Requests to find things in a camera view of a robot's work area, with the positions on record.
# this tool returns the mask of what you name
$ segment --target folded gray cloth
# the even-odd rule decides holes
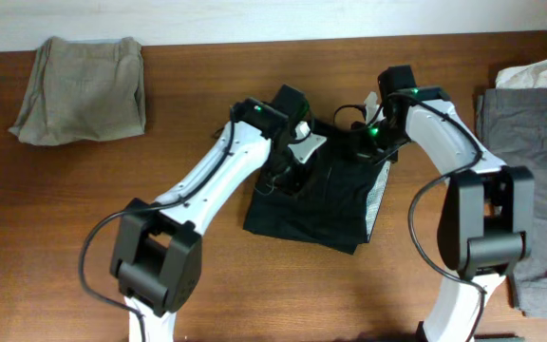
[[[38,50],[25,100],[9,132],[22,143],[58,145],[144,134],[141,45],[47,40]]]
[[[547,318],[547,88],[490,89],[481,99],[482,143],[509,165],[525,165],[536,180],[532,254],[511,277],[514,306]]]

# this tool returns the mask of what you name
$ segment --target black cloth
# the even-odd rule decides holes
[[[244,229],[272,238],[319,243],[353,254],[369,241],[367,196],[385,165],[356,154],[360,137],[317,123],[327,142],[315,155],[297,194],[260,183],[253,192]]]

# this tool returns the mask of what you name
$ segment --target white wall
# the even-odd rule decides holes
[[[0,0],[0,51],[133,36],[144,45],[547,29],[547,0]]]

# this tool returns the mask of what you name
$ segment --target brown table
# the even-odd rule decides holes
[[[245,45],[145,47],[147,132],[116,142],[21,144],[6,129],[18,113],[33,52],[0,53],[0,341],[120,341],[127,313],[82,293],[77,256],[91,226],[130,199],[151,200],[213,144],[228,105],[271,99],[283,83],[306,92],[316,116],[361,103],[389,66],[411,64],[420,85],[440,85],[462,119],[503,67],[547,58],[547,32],[415,36]],[[176,337],[202,341],[331,341],[359,333],[412,333],[441,278],[414,250],[406,210],[436,175],[419,146],[393,165],[370,244],[354,256],[242,231],[255,176],[223,206],[204,240],[201,281]],[[440,262],[435,231],[444,189],[420,205],[418,234]],[[87,258],[88,280],[117,295],[108,274],[116,229]],[[479,333],[547,341],[547,320],[511,309],[502,285]]]

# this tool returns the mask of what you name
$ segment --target folded beige cloth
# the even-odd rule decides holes
[[[69,43],[38,50],[25,100],[9,132],[21,143],[58,145],[144,134],[141,45]]]

